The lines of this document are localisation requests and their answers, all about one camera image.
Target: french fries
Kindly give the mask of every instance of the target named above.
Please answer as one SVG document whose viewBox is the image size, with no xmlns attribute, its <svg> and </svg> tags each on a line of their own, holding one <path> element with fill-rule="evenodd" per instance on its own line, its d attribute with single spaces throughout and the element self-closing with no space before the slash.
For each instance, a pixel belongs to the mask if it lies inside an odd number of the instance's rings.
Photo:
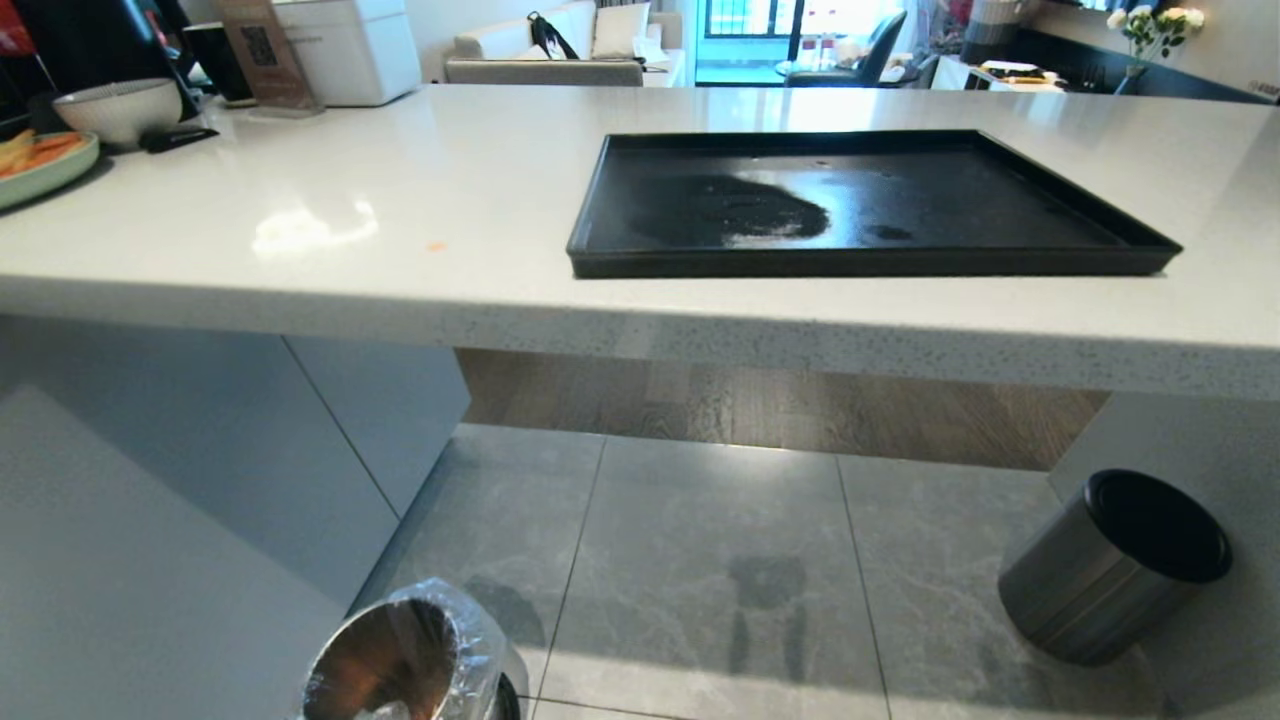
<svg viewBox="0 0 1280 720">
<path fill-rule="evenodd" d="M 36 137 L 35 131 L 24 129 L 18 137 L 0 143 L 0 179 L 52 163 L 84 143 L 78 133 Z"/>
</svg>

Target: sofa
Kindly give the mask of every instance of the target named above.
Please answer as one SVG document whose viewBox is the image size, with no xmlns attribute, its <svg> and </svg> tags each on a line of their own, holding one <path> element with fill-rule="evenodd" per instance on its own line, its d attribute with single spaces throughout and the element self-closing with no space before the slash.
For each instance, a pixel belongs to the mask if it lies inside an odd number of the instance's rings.
<svg viewBox="0 0 1280 720">
<path fill-rule="evenodd" d="M 667 61 L 590 60 L 595 38 L 595 3 L 579 0 L 541 13 L 581 60 L 517 60 L 534 41 L 529 20 L 509 22 L 463 32 L 453 38 L 453 54 L 444 63 L 451 83 L 481 85 L 603 85 L 620 87 L 678 87 L 685 78 L 684 20 L 680 13 L 649 13 L 649 23 L 662 27 Z"/>
</svg>

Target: green plate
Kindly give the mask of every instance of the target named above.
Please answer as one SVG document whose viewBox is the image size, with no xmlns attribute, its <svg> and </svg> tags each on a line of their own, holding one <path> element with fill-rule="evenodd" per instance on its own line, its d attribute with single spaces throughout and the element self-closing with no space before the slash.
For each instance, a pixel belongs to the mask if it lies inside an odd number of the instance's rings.
<svg viewBox="0 0 1280 720">
<path fill-rule="evenodd" d="M 32 168 L 24 173 L 0 179 L 0 210 L 12 208 L 19 202 L 26 202 L 32 197 L 38 197 L 46 192 L 83 176 L 97 161 L 97 136 L 91 132 L 81 133 L 52 133 L 38 137 L 54 137 L 58 135 L 79 135 L 88 141 L 88 145 L 78 147 L 67 155 L 45 163 L 38 168 Z"/>
</svg>

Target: stainless steel trash can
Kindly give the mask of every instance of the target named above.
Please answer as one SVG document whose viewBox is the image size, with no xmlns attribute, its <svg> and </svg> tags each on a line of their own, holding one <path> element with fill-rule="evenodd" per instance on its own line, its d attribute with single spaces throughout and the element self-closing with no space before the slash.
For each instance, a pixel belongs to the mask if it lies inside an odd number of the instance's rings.
<svg viewBox="0 0 1280 720">
<path fill-rule="evenodd" d="M 307 675 L 301 720 L 522 720 L 527 692 L 493 618 L 433 578 L 338 629 Z"/>
<path fill-rule="evenodd" d="M 1194 500 L 1142 473 L 1105 470 L 1010 555 L 1000 600 L 1041 650 L 1103 665 L 1230 568 L 1226 536 Z"/>
</svg>

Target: vase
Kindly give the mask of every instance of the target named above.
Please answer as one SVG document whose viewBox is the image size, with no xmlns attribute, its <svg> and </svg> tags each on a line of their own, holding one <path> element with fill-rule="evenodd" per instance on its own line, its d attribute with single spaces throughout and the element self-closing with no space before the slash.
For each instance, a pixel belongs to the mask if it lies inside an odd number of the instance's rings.
<svg viewBox="0 0 1280 720">
<path fill-rule="evenodd" d="M 1147 73 L 1147 65 L 1129 65 L 1124 69 L 1124 79 L 1116 87 L 1116 95 L 1138 95 L 1138 81 Z"/>
</svg>

